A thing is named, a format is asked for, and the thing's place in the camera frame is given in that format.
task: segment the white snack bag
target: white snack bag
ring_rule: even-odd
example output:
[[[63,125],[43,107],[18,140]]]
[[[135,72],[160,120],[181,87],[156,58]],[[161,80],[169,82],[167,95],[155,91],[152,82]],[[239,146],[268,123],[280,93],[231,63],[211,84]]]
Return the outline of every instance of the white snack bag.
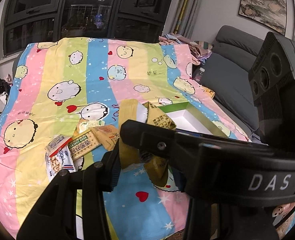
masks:
[[[48,153],[46,159],[46,172],[49,181],[62,169],[67,169],[69,172],[75,172],[75,167],[72,161],[71,153],[68,146],[64,146],[56,155],[50,157]]]

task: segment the black device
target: black device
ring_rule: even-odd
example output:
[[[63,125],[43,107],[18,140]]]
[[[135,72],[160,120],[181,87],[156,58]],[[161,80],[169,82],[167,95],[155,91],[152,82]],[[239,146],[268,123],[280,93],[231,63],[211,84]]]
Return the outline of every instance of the black device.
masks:
[[[261,139],[268,146],[132,120],[121,126],[125,144],[168,159],[175,184],[191,197],[184,240],[210,239],[212,203],[219,203],[220,240],[277,240],[262,207],[295,201],[295,42],[268,33],[249,82]],[[84,171],[61,170],[31,209],[17,240],[76,239],[77,189],[83,190],[84,239],[110,240],[102,192],[113,190],[120,170],[118,143]]]

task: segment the window sill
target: window sill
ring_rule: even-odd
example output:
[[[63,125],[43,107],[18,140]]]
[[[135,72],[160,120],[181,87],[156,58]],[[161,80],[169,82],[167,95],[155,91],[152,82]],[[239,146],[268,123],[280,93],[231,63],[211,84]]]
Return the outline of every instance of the window sill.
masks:
[[[13,59],[16,59],[16,57],[21,53],[21,51],[17,52],[17,53],[14,53],[14,54],[11,54],[5,58],[3,58],[2,60],[0,60],[0,65],[3,64],[3,63],[6,63],[10,60],[13,60]]]

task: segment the pink stripe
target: pink stripe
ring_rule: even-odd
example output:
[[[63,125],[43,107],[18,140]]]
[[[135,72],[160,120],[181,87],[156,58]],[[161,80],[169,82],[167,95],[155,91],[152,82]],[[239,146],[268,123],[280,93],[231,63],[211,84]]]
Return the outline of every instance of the pink stripe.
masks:
[[[190,200],[188,195],[179,191],[167,192],[158,188],[156,191],[160,197],[167,196],[169,199],[169,201],[164,201],[163,205],[174,224],[175,231],[185,228]]]
[[[174,45],[174,50],[177,57],[177,67],[181,72],[181,78],[188,80],[188,82],[190,82],[190,84],[195,88],[195,94],[193,96],[201,100],[203,105],[215,112],[221,122],[225,124],[225,126],[229,128],[239,140],[246,141],[246,137],[236,129],[233,120],[223,112],[223,110],[208,96],[205,91],[201,89],[199,83],[193,79],[190,79],[190,77],[187,75],[186,66],[189,62],[191,62],[189,47],[187,45],[177,44]]]
[[[20,228],[17,210],[16,210],[16,181],[15,169],[17,158],[20,155],[20,149],[13,148],[8,153],[3,154],[6,146],[3,140],[4,132],[9,124],[21,119],[33,119],[32,115],[18,114],[19,112],[31,112],[33,103],[35,102],[42,80],[43,65],[45,62],[47,49],[43,49],[36,53],[36,45],[30,51],[26,66],[28,74],[22,78],[19,88],[13,86],[12,89],[22,89],[19,91],[18,98],[15,101],[11,112],[6,117],[6,121],[1,129],[0,136],[0,221],[3,226],[16,238],[17,231]]]
[[[109,79],[110,87],[113,90],[114,97],[118,104],[123,99],[137,99],[140,103],[145,103],[147,100],[142,97],[140,92],[134,90],[134,84],[129,77],[129,59],[120,58],[117,55],[117,47],[126,46],[126,41],[109,40],[109,51],[112,51],[112,55],[108,56],[108,69],[113,65],[120,65],[126,68],[126,78],[123,80],[111,80]]]

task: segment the camera lens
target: camera lens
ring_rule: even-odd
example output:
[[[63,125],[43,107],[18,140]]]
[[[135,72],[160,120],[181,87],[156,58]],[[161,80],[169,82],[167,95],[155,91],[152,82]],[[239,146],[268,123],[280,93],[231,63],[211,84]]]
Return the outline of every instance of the camera lens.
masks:
[[[254,92],[254,94],[258,94],[258,87],[257,87],[257,83],[254,81],[253,83],[252,83],[252,90],[253,90],[253,92]]]
[[[276,54],[271,56],[271,68],[275,76],[279,76],[281,74],[282,64],[280,58]]]
[[[268,89],[268,86],[270,84],[270,80],[269,80],[268,73],[265,68],[262,68],[260,70],[260,82],[261,82],[263,89],[265,89],[265,90]]]

